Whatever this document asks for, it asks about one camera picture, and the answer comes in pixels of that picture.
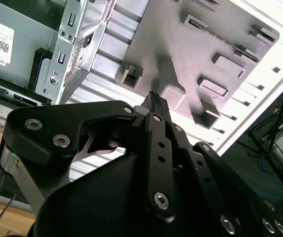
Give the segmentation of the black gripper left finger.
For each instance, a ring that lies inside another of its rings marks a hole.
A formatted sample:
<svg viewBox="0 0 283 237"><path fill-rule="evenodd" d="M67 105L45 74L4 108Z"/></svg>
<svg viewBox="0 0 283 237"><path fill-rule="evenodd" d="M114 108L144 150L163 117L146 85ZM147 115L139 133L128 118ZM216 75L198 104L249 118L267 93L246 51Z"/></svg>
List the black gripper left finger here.
<svg viewBox="0 0 283 237"><path fill-rule="evenodd" d="M145 198L155 215L175 218L169 127L150 92L140 107L123 101L26 107L6 120L0 169L5 187L26 199L38 215L60 188L120 157L146 163Z"/></svg>

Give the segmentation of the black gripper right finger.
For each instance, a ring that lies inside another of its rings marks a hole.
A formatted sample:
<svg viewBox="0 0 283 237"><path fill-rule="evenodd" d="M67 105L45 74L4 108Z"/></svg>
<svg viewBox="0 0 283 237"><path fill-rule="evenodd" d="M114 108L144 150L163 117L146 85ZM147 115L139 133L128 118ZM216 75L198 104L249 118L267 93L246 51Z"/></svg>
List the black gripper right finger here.
<svg viewBox="0 0 283 237"><path fill-rule="evenodd" d="M173 156L188 182L195 181L203 200L201 237L283 237L283 220L206 143L192 146L182 128L172 123L168 103L157 108L169 127Z"/></svg>

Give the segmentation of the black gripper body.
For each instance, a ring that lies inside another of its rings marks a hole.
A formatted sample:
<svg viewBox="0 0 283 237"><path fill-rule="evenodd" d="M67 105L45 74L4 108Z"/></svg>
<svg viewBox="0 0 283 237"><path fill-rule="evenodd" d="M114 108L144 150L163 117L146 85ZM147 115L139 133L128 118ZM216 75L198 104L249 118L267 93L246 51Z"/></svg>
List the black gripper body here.
<svg viewBox="0 0 283 237"><path fill-rule="evenodd" d="M173 158L175 218L158 218L148 204L146 163L120 157L60 188L40 209L31 237L218 237L219 224L190 173Z"/></svg>

